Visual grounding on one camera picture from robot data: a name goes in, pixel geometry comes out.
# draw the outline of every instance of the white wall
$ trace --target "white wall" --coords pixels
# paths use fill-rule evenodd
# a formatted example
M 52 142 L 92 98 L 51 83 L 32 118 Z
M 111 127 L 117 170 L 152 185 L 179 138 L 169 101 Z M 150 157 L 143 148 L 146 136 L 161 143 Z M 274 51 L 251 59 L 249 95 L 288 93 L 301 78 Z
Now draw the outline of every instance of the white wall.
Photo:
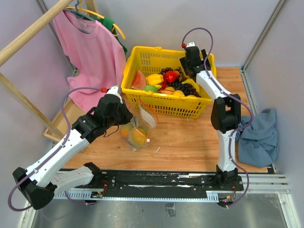
M 0 49 L 41 16 L 33 0 L 10 0 L 2 4 Z M 49 28 L 44 28 L 8 62 L 0 72 L 14 83 L 48 118 L 59 111 L 59 103 L 68 91 L 66 77 L 72 74 Z M 1 227 L 13 228 L 21 213 L 13 212 L 7 197 L 14 186 L 12 172 L 26 168 L 50 148 L 42 136 L 45 127 L 0 87 L 0 221 Z M 22 208 L 24 197 L 13 196 L 15 207 Z
M 304 1 L 290 0 L 247 70 L 258 111 L 277 110 L 279 155 L 304 226 Z
M 96 0 L 99 13 L 123 30 L 129 49 L 162 46 L 181 50 L 181 40 L 194 27 L 214 37 L 217 66 L 242 66 L 278 0 Z M 186 41 L 210 48 L 210 38 L 195 31 Z

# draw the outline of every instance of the blue cloth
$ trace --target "blue cloth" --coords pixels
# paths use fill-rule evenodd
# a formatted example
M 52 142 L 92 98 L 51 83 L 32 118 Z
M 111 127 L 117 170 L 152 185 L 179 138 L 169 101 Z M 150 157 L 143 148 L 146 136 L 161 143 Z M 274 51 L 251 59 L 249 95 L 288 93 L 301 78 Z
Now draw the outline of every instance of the blue cloth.
M 249 121 L 250 116 L 242 116 L 238 126 L 244 126 Z M 238 160 L 241 163 L 265 167 L 276 160 L 279 146 L 275 124 L 276 110 L 265 109 L 254 117 L 249 127 L 237 132 Z

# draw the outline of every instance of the label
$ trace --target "label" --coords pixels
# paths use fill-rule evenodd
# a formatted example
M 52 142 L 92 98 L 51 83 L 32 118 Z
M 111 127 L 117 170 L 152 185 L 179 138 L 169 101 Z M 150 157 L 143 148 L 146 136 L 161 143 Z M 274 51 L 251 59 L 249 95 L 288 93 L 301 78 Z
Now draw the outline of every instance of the label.
M 141 115 L 142 115 L 142 119 L 151 127 L 154 128 L 156 126 L 156 122 L 153 118 L 153 116 L 151 116 L 147 111 L 145 111 L 142 107 L 140 107 L 140 111 L 141 111 Z
M 83 21 L 80 20 L 80 23 L 87 27 L 87 24 L 85 24 Z

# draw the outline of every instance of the watermelon slice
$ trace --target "watermelon slice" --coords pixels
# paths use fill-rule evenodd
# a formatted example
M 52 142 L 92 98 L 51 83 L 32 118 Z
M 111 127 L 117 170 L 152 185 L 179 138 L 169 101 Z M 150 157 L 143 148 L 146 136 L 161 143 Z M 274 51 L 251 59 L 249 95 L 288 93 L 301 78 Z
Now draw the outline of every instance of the watermelon slice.
M 146 78 L 143 73 L 138 70 L 135 75 L 135 79 L 132 83 L 132 89 L 143 89 L 146 86 Z

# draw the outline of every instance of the yellow basket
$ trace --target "yellow basket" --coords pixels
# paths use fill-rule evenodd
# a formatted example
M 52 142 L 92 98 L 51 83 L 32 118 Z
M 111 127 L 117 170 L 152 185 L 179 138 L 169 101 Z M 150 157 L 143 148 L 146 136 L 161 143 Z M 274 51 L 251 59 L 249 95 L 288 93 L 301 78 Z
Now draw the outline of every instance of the yellow basket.
M 175 95 L 145 92 L 131 88 L 137 70 L 140 70 L 147 77 L 150 74 L 160 73 L 162 68 L 171 67 L 176 69 L 181 67 L 180 58 L 182 57 L 185 57 L 184 51 L 165 50 L 161 47 L 135 46 L 123 72 L 122 92 L 127 95 L 131 103 L 141 98 L 145 104 L 153 108 L 158 114 L 198 118 L 207 104 L 212 103 L 203 88 L 200 88 L 199 92 L 201 97 L 177 97 Z M 211 71 L 216 77 L 214 55 L 210 54 L 208 60 L 211 65 Z

